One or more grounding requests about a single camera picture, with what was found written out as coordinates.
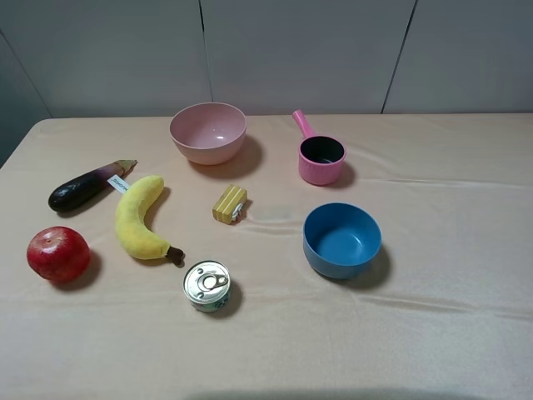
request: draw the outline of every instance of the pull tab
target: pull tab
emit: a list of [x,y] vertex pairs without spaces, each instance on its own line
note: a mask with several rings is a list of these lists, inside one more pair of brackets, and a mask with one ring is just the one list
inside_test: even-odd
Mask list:
[[198,287],[203,292],[210,292],[211,290],[224,285],[227,285],[227,277],[225,275],[206,273],[198,279]]

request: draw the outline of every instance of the butter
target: butter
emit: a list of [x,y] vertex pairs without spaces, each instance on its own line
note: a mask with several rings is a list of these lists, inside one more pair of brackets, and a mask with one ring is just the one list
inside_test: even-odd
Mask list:
[[228,225],[236,221],[241,209],[247,202],[247,191],[242,187],[230,185],[220,196],[215,207],[213,207],[213,217],[221,223]]

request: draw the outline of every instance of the pink plastic bowl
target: pink plastic bowl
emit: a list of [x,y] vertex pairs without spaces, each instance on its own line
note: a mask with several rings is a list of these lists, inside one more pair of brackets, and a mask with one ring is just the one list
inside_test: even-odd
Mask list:
[[236,107],[204,102],[181,110],[170,122],[170,135],[193,163],[214,165],[232,158],[244,142],[247,119]]

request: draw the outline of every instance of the toy saucepan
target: toy saucepan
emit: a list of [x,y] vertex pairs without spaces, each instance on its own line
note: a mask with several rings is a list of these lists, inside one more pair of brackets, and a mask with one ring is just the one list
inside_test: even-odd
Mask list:
[[333,137],[317,135],[302,111],[295,111],[292,117],[305,138],[300,144],[300,176],[312,185],[335,182],[341,175],[346,149]]

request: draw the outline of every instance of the white label tag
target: white label tag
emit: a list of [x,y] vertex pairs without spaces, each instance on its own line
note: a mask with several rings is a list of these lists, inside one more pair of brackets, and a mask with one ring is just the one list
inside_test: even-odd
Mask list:
[[113,175],[108,180],[109,184],[116,188],[120,193],[125,193],[130,188],[125,181],[123,181],[118,175]]

